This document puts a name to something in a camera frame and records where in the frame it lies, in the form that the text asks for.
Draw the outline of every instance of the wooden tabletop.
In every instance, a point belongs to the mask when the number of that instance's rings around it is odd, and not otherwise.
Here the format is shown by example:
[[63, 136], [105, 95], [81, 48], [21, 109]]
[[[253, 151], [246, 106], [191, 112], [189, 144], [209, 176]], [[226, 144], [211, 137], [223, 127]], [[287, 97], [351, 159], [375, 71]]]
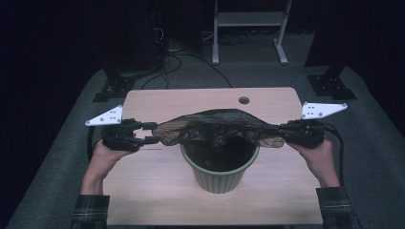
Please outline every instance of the wooden tabletop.
[[[248, 104], [241, 104], [245, 96]], [[131, 91], [123, 118], [162, 123], [181, 115], [236, 108], [270, 124], [299, 119], [292, 88]], [[138, 131], [137, 137], [150, 135]], [[226, 194], [199, 186], [180, 146], [146, 145], [124, 157], [104, 181], [111, 225], [270, 225], [322, 223], [316, 178], [287, 145], [261, 148], [240, 184]]]

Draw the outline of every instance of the plaid shirt sleeve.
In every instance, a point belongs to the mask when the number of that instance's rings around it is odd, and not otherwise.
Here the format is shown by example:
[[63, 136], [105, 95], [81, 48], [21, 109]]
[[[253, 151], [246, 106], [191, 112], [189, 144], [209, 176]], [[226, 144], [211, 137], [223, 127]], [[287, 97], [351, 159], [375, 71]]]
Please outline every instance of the plaid shirt sleeve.
[[352, 209], [352, 203], [345, 188], [318, 188], [316, 193], [319, 199], [324, 228], [363, 228]]
[[109, 196], [78, 196], [71, 229], [106, 229], [109, 204]]

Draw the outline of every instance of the person's right hand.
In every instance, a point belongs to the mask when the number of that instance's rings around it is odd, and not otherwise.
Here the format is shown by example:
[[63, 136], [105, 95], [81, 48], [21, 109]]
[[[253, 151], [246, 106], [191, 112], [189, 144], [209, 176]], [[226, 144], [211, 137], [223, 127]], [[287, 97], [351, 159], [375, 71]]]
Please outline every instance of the person's right hand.
[[333, 163], [333, 147], [328, 139], [314, 149], [287, 142], [307, 162], [309, 170], [319, 180], [322, 188], [339, 187], [340, 182]]

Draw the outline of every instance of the person's left hand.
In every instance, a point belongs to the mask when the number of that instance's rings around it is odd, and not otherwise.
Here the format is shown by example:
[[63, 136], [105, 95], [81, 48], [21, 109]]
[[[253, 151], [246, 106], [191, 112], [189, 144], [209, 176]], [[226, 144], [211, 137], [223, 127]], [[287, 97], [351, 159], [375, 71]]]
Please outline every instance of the person's left hand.
[[81, 195], [103, 195], [102, 181], [114, 168], [116, 163], [132, 154], [129, 151], [112, 151], [102, 144], [102, 139], [96, 144], [93, 157], [84, 175]]

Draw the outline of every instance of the black trash bag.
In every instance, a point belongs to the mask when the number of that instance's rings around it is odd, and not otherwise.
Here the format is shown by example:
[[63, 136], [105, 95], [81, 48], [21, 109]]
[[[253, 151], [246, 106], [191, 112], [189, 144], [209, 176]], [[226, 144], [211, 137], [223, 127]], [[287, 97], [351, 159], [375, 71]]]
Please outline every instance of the black trash bag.
[[177, 117], [152, 131], [166, 146], [203, 142], [212, 148], [223, 147], [229, 139], [241, 137], [255, 146], [280, 148], [285, 140], [276, 135], [278, 126], [238, 109], [217, 109]]

